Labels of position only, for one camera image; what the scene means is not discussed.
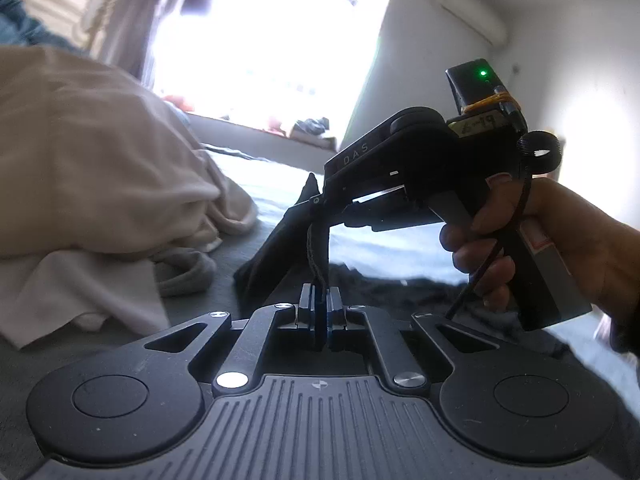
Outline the person right hand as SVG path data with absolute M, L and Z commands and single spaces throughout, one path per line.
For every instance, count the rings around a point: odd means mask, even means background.
M 442 247 L 487 309 L 518 310 L 539 330 L 598 307 L 616 330 L 639 328 L 639 232 L 547 178 L 504 180 Z

